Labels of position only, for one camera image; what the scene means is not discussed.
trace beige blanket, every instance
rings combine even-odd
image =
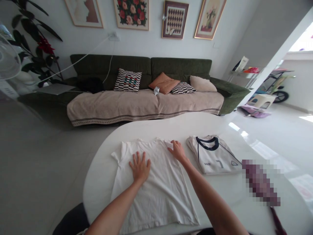
[[[159,93],[157,96],[151,90],[82,93],[67,105],[67,115],[73,126],[112,124],[172,118],[187,112],[218,114],[223,101],[224,97],[218,92]]]

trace beige pillow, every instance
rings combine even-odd
[[[170,93],[170,91],[179,83],[179,80],[171,79],[165,73],[161,73],[149,87],[154,89],[156,86],[160,88],[160,92],[164,95]]]
[[[216,87],[208,79],[190,76],[190,85],[197,91],[217,92]]]

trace white stool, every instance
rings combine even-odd
[[[260,108],[265,103],[269,103],[268,106],[266,107],[266,108],[269,108],[275,99],[276,99],[276,96],[273,96],[273,95],[258,94],[255,97],[253,97],[251,101],[249,101],[247,104]]]

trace striped pillow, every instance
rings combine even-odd
[[[177,94],[188,94],[195,91],[197,90],[193,88],[191,85],[189,85],[187,82],[180,82],[171,90],[171,93],[177,95]]]
[[[118,69],[118,76],[114,90],[138,93],[141,74],[141,72],[136,73],[124,69]]]

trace table surface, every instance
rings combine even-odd
[[[268,177],[281,198],[281,206],[276,207],[276,213],[287,234],[309,234],[313,222],[312,214],[293,185],[283,174],[278,173],[275,166],[269,164],[271,158],[269,148],[249,137],[244,130],[227,121],[227,118],[202,112],[187,113],[164,120],[131,122],[111,133],[95,155],[85,180],[83,203],[89,222],[92,223],[110,203],[117,172],[117,162],[111,157],[111,153],[118,148],[121,141],[139,138],[151,141],[156,137],[178,140],[182,143],[191,163],[199,169],[191,150],[186,145],[186,139],[190,135],[204,137],[212,134],[219,135],[239,161],[255,160],[257,164],[263,164],[267,169]],[[212,227],[184,168],[183,174],[200,226],[170,224],[150,229],[149,234],[184,234]],[[243,174],[205,176],[205,178],[230,205],[250,233],[275,235],[269,208],[251,196]],[[134,234],[147,234],[147,231],[142,230]]]

